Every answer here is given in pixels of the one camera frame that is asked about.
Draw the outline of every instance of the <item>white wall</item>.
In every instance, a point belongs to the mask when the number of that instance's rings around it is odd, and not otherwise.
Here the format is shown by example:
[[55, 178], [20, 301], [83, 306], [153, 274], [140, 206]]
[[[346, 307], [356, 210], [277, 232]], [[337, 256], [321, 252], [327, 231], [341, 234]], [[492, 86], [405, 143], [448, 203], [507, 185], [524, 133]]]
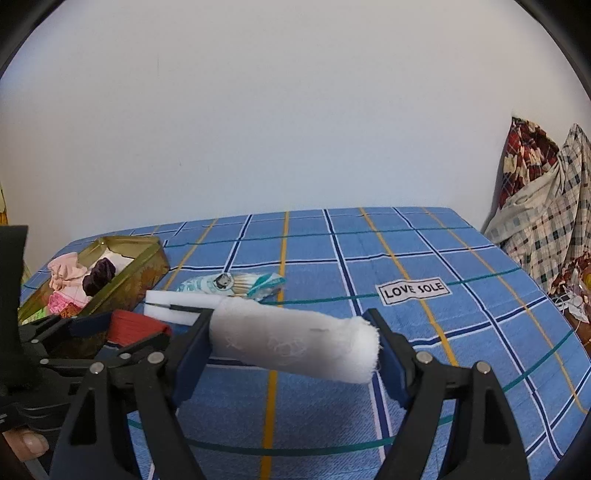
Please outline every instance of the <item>white wall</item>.
[[0, 82], [27, 260], [141, 225], [442, 205], [481, 228], [511, 114], [591, 103], [513, 0], [66, 0]]

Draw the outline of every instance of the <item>red fabric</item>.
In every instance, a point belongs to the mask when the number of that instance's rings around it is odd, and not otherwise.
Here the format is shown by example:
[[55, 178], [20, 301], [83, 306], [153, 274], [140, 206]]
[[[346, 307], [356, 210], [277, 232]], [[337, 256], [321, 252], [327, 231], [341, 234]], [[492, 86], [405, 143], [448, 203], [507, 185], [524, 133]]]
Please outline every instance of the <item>red fabric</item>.
[[68, 319], [71, 317], [75, 317], [76, 315], [78, 315], [80, 312], [82, 311], [82, 309], [74, 304], [74, 303], [69, 303], [65, 309], [63, 309], [60, 312], [60, 317], [63, 319]]
[[499, 207], [558, 161], [558, 145], [533, 122], [513, 117], [505, 150]]
[[172, 334], [168, 325], [151, 317], [126, 310], [115, 310], [111, 316], [107, 340], [117, 345], [128, 346], [158, 332]]

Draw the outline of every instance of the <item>gold tin box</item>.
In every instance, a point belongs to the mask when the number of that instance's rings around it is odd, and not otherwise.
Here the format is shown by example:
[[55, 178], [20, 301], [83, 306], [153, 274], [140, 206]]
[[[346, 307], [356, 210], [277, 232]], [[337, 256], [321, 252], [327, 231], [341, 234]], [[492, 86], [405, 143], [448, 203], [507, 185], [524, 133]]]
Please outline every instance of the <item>gold tin box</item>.
[[[107, 248], [134, 260], [92, 297], [78, 316], [115, 309], [133, 310], [144, 299], [146, 290], [154, 288], [170, 270], [168, 259], [157, 236], [104, 236], [80, 252], [78, 262], [90, 267]], [[18, 309], [18, 323], [22, 323], [45, 307], [52, 293], [47, 280]]]

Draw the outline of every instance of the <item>human hand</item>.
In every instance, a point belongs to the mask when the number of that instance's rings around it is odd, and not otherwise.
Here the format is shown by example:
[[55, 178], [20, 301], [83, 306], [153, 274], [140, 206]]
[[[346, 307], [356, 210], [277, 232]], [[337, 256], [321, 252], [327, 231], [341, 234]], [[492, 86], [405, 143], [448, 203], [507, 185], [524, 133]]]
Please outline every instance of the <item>human hand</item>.
[[45, 437], [29, 429], [9, 430], [4, 432], [4, 438], [21, 462], [40, 457], [49, 450]]

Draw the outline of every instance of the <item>yellow stripe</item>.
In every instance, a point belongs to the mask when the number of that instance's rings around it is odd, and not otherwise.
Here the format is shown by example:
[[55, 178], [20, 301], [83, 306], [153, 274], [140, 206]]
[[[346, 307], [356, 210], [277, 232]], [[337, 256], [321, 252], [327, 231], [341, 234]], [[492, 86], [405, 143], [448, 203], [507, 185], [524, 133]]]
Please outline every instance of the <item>yellow stripe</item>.
[[[386, 239], [381, 234], [381, 232], [375, 227], [374, 222], [369, 217], [369, 215], [365, 212], [365, 209], [360, 207], [359, 211], [361, 212], [361, 215], [363, 215], [363, 218], [365, 218], [365, 220], [367, 221], [369, 227], [378, 236], [380, 243], [385, 248], [386, 253], [390, 256], [390, 258], [392, 259], [392, 261], [394, 262], [396, 267], [400, 270], [400, 273], [404, 276], [404, 278], [406, 280], [410, 280], [411, 279], [410, 275], [408, 275], [408, 272], [404, 269], [404, 267], [400, 263], [400, 260], [398, 258], [396, 258], [396, 255], [394, 255], [394, 252], [392, 252], [392, 249], [389, 247]], [[437, 335], [439, 336], [439, 338], [441, 340], [441, 345], [443, 346], [443, 349], [445, 350], [445, 353], [447, 355], [447, 359], [455, 367], [458, 366], [456, 355], [454, 355], [454, 353], [453, 353], [452, 346], [449, 344], [449, 341], [447, 340], [447, 337], [445, 336], [445, 332], [443, 331], [441, 326], [435, 320], [435, 315], [433, 315], [431, 308], [429, 308], [429, 305], [427, 305], [427, 302], [425, 300], [420, 299], [419, 302], [421, 303], [421, 307], [423, 307], [423, 310], [425, 310], [425, 313], [427, 314], [427, 318], [429, 319], [429, 323], [433, 326], [433, 328], [435, 329], [435, 331], [437, 332]]]
[[[287, 259], [287, 232], [289, 231], [290, 213], [286, 212], [283, 219], [283, 238], [281, 239], [281, 256], [279, 262], [279, 275], [285, 277], [285, 261]], [[277, 301], [283, 301], [283, 290], [277, 294]], [[277, 371], [269, 372], [269, 383], [267, 386], [267, 412], [265, 413], [265, 425], [263, 427], [263, 448], [273, 448], [273, 431], [275, 429], [275, 401], [277, 399]], [[260, 480], [269, 480], [271, 477], [271, 457], [261, 458]]]
[[[441, 225], [443, 228], [445, 228], [446, 226], [444, 225], [444, 223], [436, 216], [433, 215], [431, 212], [429, 212], [426, 208], [423, 208], [423, 210], [425, 211], [425, 213], [427, 213], [428, 215], [430, 215], [432, 218], [434, 218], [437, 223], [439, 223], [439, 225]], [[451, 233], [451, 235], [458, 241], [460, 242], [465, 248], [467, 248], [470, 252], [472, 252], [472, 254], [482, 263], [482, 265], [484, 265], [491, 273], [496, 273], [495, 270], [480, 256], [478, 255], [478, 253], [473, 250], [464, 240], [462, 240], [460, 237], [458, 237], [456, 235], [456, 233], [453, 230], [447, 229], [447, 231], [449, 233]], [[507, 283], [507, 281], [501, 277], [501, 276], [497, 276], [497, 278], [499, 279], [499, 281], [504, 285], [504, 287], [509, 290], [509, 292], [511, 293], [511, 295], [513, 295], [513, 298], [524, 308], [525, 312], [527, 313], [527, 315], [529, 315], [529, 317], [531, 318], [531, 320], [534, 322], [535, 326], [538, 328], [538, 330], [540, 331], [540, 333], [542, 334], [542, 337], [544, 337], [544, 340], [546, 340], [546, 343], [548, 344], [548, 346], [550, 348], [554, 348], [554, 345], [552, 344], [552, 340], [550, 340], [550, 338], [548, 337], [548, 335], [546, 335], [546, 332], [544, 331], [544, 328], [540, 325], [540, 323], [538, 322], [538, 319], [535, 317], [535, 315], [533, 314], [533, 312], [530, 310], [530, 308], [525, 304], [525, 302], [523, 300], [521, 300], [521, 297], [519, 295], [517, 295], [517, 292], [515, 290], [513, 290], [513, 288], [511, 287], [511, 285], [509, 285]], [[579, 396], [577, 395], [577, 392], [574, 388], [573, 382], [569, 377], [569, 373], [566, 371], [566, 368], [564, 367], [564, 363], [562, 361], [562, 358], [560, 358], [560, 355], [558, 354], [558, 352], [554, 352], [554, 357], [556, 358], [556, 361], [558, 362], [558, 364], [560, 365], [560, 369], [562, 370], [562, 374], [564, 375], [564, 378], [566, 379], [566, 383], [569, 385], [569, 389], [570, 392], [574, 398], [575, 403], [577, 404], [577, 407], [579, 408], [579, 410], [583, 413], [585, 413], [585, 415], [588, 413], [588, 410], [586, 410], [585, 408], [583, 408], [583, 406], [581, 405], [581, 402], [579, 401]]]
[[189, 259], [189, 257], [191, 255], [193, 255], [193, 252], [195, 251], [195, 249], [199, 246], [199, 244], [201, 242], [203, 242], [203, 240], [205, 240], [205, 237], [207, 236], [207, 234], [209, 233], [209, 231], [213, 228], [213, 226], [216, 224], [217, 222], [217, 218], [211, 222], [209, 224], [209, 226], [205, 229], [205, 231], [202, 233], [202, 235], [199, 237], [199, 239], [197, 240], [197, 242], [195, 242], [195, 245], [193, 245], [191, 247], [191, 249], [187, 252], [187, 254], [183, 257], [183, 259], [181, 260], [181, 263], [178, 264], [177, 269], [173, 272], [172, 275], [170, 275], [170, 278], [168, 279], [168, 281], [164, 284], [164, 287], [162, 288], [163, 290], [168, 290], [169, 286], [171, 286], [172, 282], [174, 281], [174, 279], [177, 277], [178, 272], [181, 271], [181, 268], [183, 267], [183, 265], [185, 264], [185, 262]]

